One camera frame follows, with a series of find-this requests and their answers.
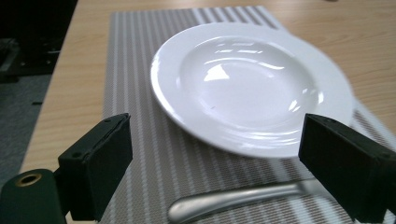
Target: white bowl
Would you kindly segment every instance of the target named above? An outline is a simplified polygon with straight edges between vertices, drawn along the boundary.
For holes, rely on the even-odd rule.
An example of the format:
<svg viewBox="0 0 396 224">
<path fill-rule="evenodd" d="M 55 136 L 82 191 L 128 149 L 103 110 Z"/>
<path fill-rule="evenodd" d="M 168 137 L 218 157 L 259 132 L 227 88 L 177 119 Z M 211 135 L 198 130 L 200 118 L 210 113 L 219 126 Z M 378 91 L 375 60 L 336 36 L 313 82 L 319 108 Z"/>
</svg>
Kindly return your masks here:
<svg viewBox="0 0 396 224">
<path fill-rule="evenodd" d="M 211 23 L 173 36 L 153 59 L 151 84 L 184 130 L 251 157 L 297 156 L 306 113 L 345 124 L 353 114 L 352 90 L 328 57 L 257 25 Z"/>
</svg>

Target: spoon handle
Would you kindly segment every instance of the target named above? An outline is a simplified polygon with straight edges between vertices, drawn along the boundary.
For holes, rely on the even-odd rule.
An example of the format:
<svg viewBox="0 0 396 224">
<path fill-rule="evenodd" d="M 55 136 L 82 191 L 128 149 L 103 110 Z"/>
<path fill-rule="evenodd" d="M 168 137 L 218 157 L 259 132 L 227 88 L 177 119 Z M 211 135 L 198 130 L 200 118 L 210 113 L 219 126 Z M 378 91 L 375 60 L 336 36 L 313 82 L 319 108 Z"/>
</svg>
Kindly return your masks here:
<svg viewBox="0 0 396 224">
<path fill-rule="evenodd" d="M 299 188 L 296 182 L 248 189 L 213 191 L 178 199 L 170 206 L 168 218 L 172 223 L 183 223 L 234 206 L 302 194 L 304 191 Z"/>
</svg>

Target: screw hole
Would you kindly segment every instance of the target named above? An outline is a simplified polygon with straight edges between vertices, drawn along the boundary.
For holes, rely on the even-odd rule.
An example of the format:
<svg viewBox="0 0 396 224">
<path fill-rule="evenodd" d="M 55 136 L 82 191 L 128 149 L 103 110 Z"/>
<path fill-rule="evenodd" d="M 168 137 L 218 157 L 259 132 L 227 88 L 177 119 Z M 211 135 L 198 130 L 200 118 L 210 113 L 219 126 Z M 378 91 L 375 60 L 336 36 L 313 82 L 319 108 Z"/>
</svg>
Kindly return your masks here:
<svg viewBox="0 0 396 224">
<path fill-rule="evenodd" d="M 23 176 L 17 181 L 16 185 L 18 187 L 27 187 L 33 185 L 35 182 L 41 179 L 41 176 L 42 176 L 41 174 L 31 174 L 31 175 Z"/>
<path fill-rule="evenodd" d="M 80 153 L 80 152 L 75 152 L 75 153 L 73 153 L 73 155 L 72 155 L 73 158 L 77 158 L 77 157 L 79 157 L 79 156 L 81 156 L 81 153 Z"/>
</svg>

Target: table surface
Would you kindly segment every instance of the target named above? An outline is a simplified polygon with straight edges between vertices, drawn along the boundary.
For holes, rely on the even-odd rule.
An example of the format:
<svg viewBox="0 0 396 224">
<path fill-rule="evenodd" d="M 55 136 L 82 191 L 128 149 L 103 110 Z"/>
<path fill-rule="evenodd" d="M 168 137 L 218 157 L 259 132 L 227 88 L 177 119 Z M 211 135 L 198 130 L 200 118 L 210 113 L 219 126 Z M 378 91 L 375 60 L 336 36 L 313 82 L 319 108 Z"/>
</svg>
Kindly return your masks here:
<svg viewBox="0 0 396 224">
<path fill-rule="evenodd" d="M 328 54 L 356 97 L 396 133 L 396 1 L 80 0 L 21 170 L 55 170 L 58 156 L 102 119 L 112 12 L 226 6 L 265 6 Z"/>
</svg>

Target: woven placemat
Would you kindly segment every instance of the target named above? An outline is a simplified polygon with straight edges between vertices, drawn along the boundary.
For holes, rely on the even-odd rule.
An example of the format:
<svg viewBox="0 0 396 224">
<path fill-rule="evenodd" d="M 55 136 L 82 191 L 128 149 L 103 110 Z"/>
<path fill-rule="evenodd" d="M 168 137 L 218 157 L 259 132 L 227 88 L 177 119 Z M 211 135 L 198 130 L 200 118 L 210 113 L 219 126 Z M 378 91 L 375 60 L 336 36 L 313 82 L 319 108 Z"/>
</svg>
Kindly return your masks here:
<svg viewBox="0 0 396 224">
<path fill-rule="evenodd" d="M 156 50 L 195 25 L 235 21 L 287 30 L 264 7 L 116 12 L 107 57 L 104 117 L 131 114 L 134 159 L 101 223 L 166 223 L 176 199 L 217 189 L 307 179 L 294 159 L 252 159 L 209 146 L 181 130 L 157 104 L 149 69 Z M 358 101 L 352 127 L 382 145 L 395 137 Z M 394 215 L 387 213 L 386 222 Z M 345 211 L 320 197 L 296 197 L 229 210 L 200 223 L 348 223 Z"/>
</svg>

